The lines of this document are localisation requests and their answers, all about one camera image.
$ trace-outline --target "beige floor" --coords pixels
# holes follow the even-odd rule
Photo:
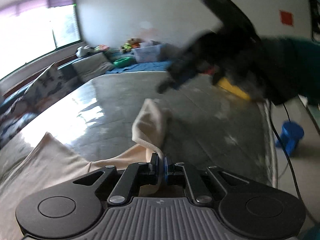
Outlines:
[[[300,141],[291,157],[292,165],[302,198],[313,216],[320,221],[320,135],[318,134],[308,112],[299,98],[286,103],[291,121],[297,122],[304,129],[305,136]],[[280,134],[282,123],[287,120],[283,106],[273,106],[273,123]],[[276,150],[278,161],[278,174],[281,174],[287,160],[281,149]],[[278,181],[278,188],[297,195],[290,169]],[[302,231],[313,226],[307,218]]]

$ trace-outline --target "green plastic bowl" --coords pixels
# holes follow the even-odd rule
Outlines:
[[[122,68],[122,67],[128,67],[132,65],[134,62],[134,59],[131,57],[124,57],[117,59],[113,64],[115,65],[116,68]]]

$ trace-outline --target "red square paper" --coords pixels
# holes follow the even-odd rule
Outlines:
[[[280,10],[281,22],[285,25],[293,26],[293,14]]]

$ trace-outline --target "blue bed sheet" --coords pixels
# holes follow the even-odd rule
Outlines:
[[[139,63],[131,65],[129,67],[114,68],[113,70],[107,71],[106,74],[117,74],[137,71],[165,71],[166,67],[170,63],[170,61]]]

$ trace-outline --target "purple curtain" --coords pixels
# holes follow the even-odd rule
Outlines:
[[[74,4],[74,0],[24,0],[6,8],[0,9],[0,19],[18,16],[19,14],[39,7],[57,7]]]

